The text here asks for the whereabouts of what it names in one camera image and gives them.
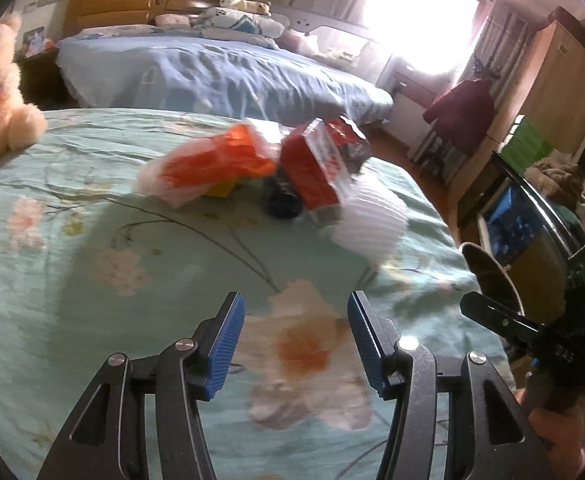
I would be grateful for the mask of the person's right hand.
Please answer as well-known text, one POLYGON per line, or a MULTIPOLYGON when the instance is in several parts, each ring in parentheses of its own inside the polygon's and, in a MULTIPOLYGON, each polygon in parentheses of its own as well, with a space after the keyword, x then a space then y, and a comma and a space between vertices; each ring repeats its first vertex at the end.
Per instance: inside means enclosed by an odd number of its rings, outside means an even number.
POLYGON ((570 378, 528 372, 513 394, 535 434, 543 441, 555 479, 576 479, 585 468, 584 419, 579 387, 570 378))

